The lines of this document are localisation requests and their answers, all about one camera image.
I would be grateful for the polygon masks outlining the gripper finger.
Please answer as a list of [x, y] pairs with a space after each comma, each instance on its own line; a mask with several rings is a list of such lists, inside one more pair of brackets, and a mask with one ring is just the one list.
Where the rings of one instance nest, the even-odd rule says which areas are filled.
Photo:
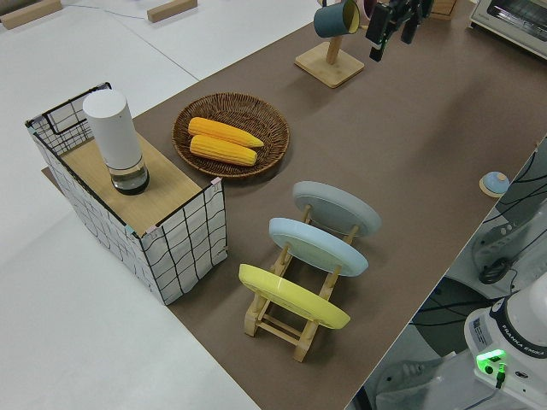
[[383, 56], [390, 20], [391, 8], [383, 3], [376, 3], [367, 29], [367, 39], [372, 44], [369, 56], [374, 61], [380, 61]]
[[411, 44], [418, 27], [418, 17], [412, 15], [412, 17], [405, 23], [401, 40], [406, 44]]

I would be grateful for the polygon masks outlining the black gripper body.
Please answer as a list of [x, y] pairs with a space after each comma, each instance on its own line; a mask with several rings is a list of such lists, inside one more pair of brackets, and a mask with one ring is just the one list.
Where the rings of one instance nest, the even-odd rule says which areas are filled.
[[423, 21], [432, 10], [432, 0], [390, 0], [387, 4], [394, 21]]

